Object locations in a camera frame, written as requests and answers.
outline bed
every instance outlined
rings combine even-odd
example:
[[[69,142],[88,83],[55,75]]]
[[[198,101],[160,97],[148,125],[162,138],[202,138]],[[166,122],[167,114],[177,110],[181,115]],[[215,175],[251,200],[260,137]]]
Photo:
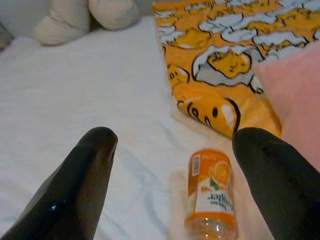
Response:
[[[231,160],[238,239],[273,239],[231,140],[177,112],[165,79],[151,16],[56,47],[16,37],[0,54],[0,236],[82,135],[106,126],[119,142],[96,240],[184,239],[188,161],[207,147]]]

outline egg yolk character print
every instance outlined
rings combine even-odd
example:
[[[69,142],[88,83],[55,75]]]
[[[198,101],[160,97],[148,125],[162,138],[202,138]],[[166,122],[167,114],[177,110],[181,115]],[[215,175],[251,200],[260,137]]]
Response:
[[[253,69],[320,39],[320,0],[186,0],[154,9],[177,107],[230,138],[244,127],[280,136]]]
[[[179,84],[187,84],[190,78],[186,70],[173,64],[167,66],[167,75],[172,89]]]
[[[179,101],[178,107],[190,117],[229,138],[239,128],[241,113],[237,104],[231,99],[219,95],[201,96]]]
[[[160,27],[173,26],[178,20],[175,13],[175,10],[155,11],[155,20],[157,25]]]
[[[208,63],[228,79],[245,74],[251,67],[251,57],[246,53],[236,54],[232,50],[226,53],[216,52],[209,56]]]
[[[253,66],[263,60],[255,46],[211,46],[195,58],[194,80],[212,86],[248,86],[254,93],[261,94],[262,86],[254,77]]]
[[[213,6],[212,2],[195,3],[185,7],[185,11],[190,15],[197,15],[211,10]]]
[[[209,32],[203,32],[194,28],[186,31],[173,31],[160,35],[162,44],[167,44],[181,49],[202,49],[210,39]]]
[[[316,31],[320,29],[320,12],[297,8],[277,16],[285,27],[295,31]]]

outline pink pillow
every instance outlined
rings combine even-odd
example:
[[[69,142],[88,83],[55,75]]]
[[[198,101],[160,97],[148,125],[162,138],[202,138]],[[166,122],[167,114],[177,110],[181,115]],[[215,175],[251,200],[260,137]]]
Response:
[[[320,41],[254,71],[280,119],[282,139],[320,171]]]

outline sunkist logo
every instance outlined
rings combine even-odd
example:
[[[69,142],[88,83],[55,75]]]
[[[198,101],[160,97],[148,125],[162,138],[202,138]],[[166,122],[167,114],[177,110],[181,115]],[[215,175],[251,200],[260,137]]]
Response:
[[[215,201],[218,201],[220,203],[219,205],[226,205],[231,209],[231,211],[234,210],[234,205],[223,193],[212,193],[209,195],[208,200],[211,200],[211,204],[214,204]]]

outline orange fruit graphic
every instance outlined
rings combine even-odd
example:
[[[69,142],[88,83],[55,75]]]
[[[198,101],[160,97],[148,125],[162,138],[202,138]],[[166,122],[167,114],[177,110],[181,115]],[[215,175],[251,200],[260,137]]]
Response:
[[[210,188],[208,188],[207,186],[202,186],[201,187],[201,192],[202,193],[211,193],[211,189]]]
[[[207,175],[199,175],[198,183],[201,183],[202,181],[206,180],[209,176]]]
[[[225,161],[218,161],[210,170],[212,179],[217,184],[226,187],[231,174],[229,165]]]

